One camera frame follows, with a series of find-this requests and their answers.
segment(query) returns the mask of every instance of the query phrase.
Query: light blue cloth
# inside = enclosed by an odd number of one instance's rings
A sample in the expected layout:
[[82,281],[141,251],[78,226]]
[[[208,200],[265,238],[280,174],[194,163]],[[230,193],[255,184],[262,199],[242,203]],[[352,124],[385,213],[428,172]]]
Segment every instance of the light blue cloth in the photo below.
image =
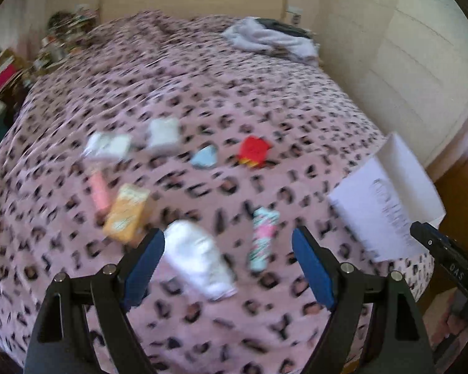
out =
[[197,168],[213,167],[217,163],[217,148],[213,145],[204,147],[189,162]]

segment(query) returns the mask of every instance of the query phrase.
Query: pile of items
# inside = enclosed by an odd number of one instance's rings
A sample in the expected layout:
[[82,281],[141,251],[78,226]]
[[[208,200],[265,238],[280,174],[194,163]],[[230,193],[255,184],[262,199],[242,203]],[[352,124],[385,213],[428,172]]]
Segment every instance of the pile of items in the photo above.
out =
[[28,63],[12,49],[0,50],[0,141],[12,126],[32,85]]
[[59,11],[47,24],[47,36],[42,39],[42,48],[33,62],[38,76],[59,68],[70,53],[80,52],[90,41],[87,34],[97,24],[97,13],[87,6],[79,6],[75,13]]
[[[148,128],[147,150],[153,156],[174,156],[181,148],[180,125],[176,118],[153,119]],[[89,183],[97,219],[112,239],[137,247],[150,222],[153,198],[150,190],[123,184],[116,198],[104,178],[107,160],[124,161],[132,137],[128,134],[97,132],[90,136],[83,156],[90,163]],[[262,138],[249,136],[241,144],[238,161],[249,167],[262,167],[271,145]],[[217,164],[217,147],[205,144],[189,160],[195,168],[209,169]],[[253,242],[246,261],[253,273],[264,271],[271,255],[279,212],[259,208],[253,213]],[[165,230],[165,257],[190,284],[210,300],[236,293],[233,276],[222,259],[214,237],[188,220],[176,220]]]

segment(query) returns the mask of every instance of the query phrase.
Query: wooden headboard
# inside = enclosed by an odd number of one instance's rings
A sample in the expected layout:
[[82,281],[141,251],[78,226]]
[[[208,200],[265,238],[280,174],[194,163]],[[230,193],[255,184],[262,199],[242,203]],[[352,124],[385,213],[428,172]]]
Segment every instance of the wooden headboard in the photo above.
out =
[[100,0],[99,3],[101,22],[153,9],[184,19],[226,14],[283,20],[286,7],[287,0]]

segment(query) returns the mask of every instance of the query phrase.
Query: metal screw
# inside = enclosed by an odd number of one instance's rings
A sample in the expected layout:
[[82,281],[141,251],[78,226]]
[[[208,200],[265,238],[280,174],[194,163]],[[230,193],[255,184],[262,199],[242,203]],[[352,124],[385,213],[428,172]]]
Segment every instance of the metal screw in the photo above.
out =
[[340,265],[340,269],[341,269],[341,271],[343,271],[343,272],[345,272],[347,274],[349,274],[349,273],[351,273],[352,271],[355,270],[354,266],[351,265],[350,263],[342,263]]
[[54,276],[54,281],[56,283],[60,283],[60,282],[64,281],[65,279],[66,279],[66,273],[57,273]]
[[110,276],[111,274],[116,273],[116,265],[114,265],[114,264],[106,264],[106,265],[102,268],[102,272],[103,272],[104,274],[107,274],[108,276]]
[[394,270],[390,273],[390,276],[394,279],[394,281],[402,281],[404,276],[400,271]]

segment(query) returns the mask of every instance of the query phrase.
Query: pink tube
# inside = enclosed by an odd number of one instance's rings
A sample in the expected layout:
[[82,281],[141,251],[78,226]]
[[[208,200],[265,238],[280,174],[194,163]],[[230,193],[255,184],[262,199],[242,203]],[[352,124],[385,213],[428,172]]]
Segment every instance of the pink tube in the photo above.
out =
[[111,195],[107,183],[101,170],[95,170],[88,178],[92,188],[92,200],[94,201],[97,213],[106,216],[111,209]]

